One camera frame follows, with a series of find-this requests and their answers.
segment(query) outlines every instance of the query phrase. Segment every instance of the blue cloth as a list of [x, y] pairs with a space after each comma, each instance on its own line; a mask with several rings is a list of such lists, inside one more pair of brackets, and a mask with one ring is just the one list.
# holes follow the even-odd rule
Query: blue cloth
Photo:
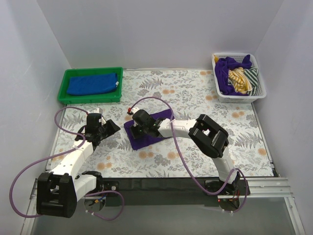
[[69, 79], [67, 94], [89, 95], [109, 93], [116, 90], [116, 82], [116, 73], [71, 77]]

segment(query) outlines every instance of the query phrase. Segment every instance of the green striped cloth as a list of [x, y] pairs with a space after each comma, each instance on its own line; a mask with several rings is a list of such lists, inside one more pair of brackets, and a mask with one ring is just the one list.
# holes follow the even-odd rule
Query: green striped cloth
[[247, 92], [247, 94], [255, 95], [256, 90], [258, 88], [259, 70], [256, 67], [252, 66], [250, 69], [244, 70], [244, 75], [249, 79], [251, 86], [252, 86], [252, 91]]

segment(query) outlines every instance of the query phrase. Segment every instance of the laundry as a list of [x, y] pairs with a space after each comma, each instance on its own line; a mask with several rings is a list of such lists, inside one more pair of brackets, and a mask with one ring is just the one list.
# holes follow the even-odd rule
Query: laundry
[[250, 69], [252, 63], [250, 61], [250, 55], [247, 55], [242, 63], [238, 63], [234, 58], [226, 57], [220, 58], [215, 64], [215, 75], [218, 80], [219, 88], [224, 95], [248, 95], [235, 91], [233, 85], [228, 83], [228, 71], [234, 70], [239, 67], [243, 69]]
[[[160, 117], [164, 118], [164, 119], [166, 119], [166, 118], [170, 119], [171, 115], [172, 115], [172, 112], [170, 109], [161, 111], [159, 113], [151, 114], [151, 116], [154, 119], [158, 119]], [[124, 123], [124, 128], [125, 128], [125, 131], [128, 135], [128, 138], [129, 138], [129, 141], [131, 143], [133, 150], [138, 150], [138, 149], [141, 149], [143, 147], [147, 147], [150, 144], [157, 143], [157, 142], [160, 142], [160, 141], [165, 139], [165, 138], [158, 138], [158, 137], [152, 137], [150, 135], [145, 135], [142, 138], [135, 140], [132, 136], [132, 133], [131, 133], [131, 126], [133, 126], [133, 124], [134, 124], [134, 120], [131, 120], [131, 121]]]
[[256, 67], [251, 67], [250, 69], [244, 70], [244, 75], [249, 79], [252, 90], [247, 92], [248, 95], [255, 95], [258, 88], [258, 76], [259, 70]]
[[71, 77], [67, 94], [104, 94], [115, 91], [117, 86], [118, 81], [116, 73]]
[[245, 76], [244, 69], [242, 67], [229, 70], [228, 78], [231, 80], [235, 91], [241, 92], [242, 94], [247, 94], [247, 92], [252, 91], [252, 85], [249, 79]]

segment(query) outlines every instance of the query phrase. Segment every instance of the purple clothing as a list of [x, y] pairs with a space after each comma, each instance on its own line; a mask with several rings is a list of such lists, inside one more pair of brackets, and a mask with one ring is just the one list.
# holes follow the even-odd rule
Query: purple clothing
[[[160, 117], [170, 119], [171, 115], [172, 115], [172, 112], [169, 109], [164, 110], [164, 111], [159, 112], [159, 113], [151, 114], [151, 116], [154, 119], [158, 119]], [[124, 128], [125, 128], [125, 131], [128, 135], [129, 141], [131, 142], [133, 150], [141, 149], [143, 147], [149, 146], [150, 144], [157, 143], [157, 142], [160, 142], [160, 141], [165, 139], [165, 138], [156, 138], [156, 137], [152, 137], [149, 135], [145, 135], [144, 137], [135, 140], [132, 136], [132, 133], [131, 133], [131, 126], [133, 124], [134, 124], [134, 120], [131, 120], [131, 121], [124, 123]]]
[[250, 55], [246, 55], [242, 63], [238, 63], [234, 58], [231, 57], [220, 58], [215, 65], [215, 75], [221, 93], [224, 95], [248, 95], [236, 92], [235, 88], [228, 84], [228, 70], [234, 70], [239, 67], [250, 69], [251, 66], [252, 63], [250, 61]]

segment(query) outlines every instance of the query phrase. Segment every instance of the striped cloth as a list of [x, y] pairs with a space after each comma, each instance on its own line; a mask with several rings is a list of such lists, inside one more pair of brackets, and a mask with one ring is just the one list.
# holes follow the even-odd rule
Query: striped cloth
[[245, 70], [239, 67], [234, 70], [228, 71], [228, 78], [230, 79], [235, 91], [241, 92], [242, 94], [247, 94], [247, 92], [252, 91], [252, 85], [249, 79], [244, 74]]
[[248, 92], [249, 95], [255, 95], [256, 90], [258, 88], [258, 76], [259, 76], [259, 70], [256, 67], [251, 67], [250, 69], [244, 70], [244, 75], [249, 79], [252, 90]]

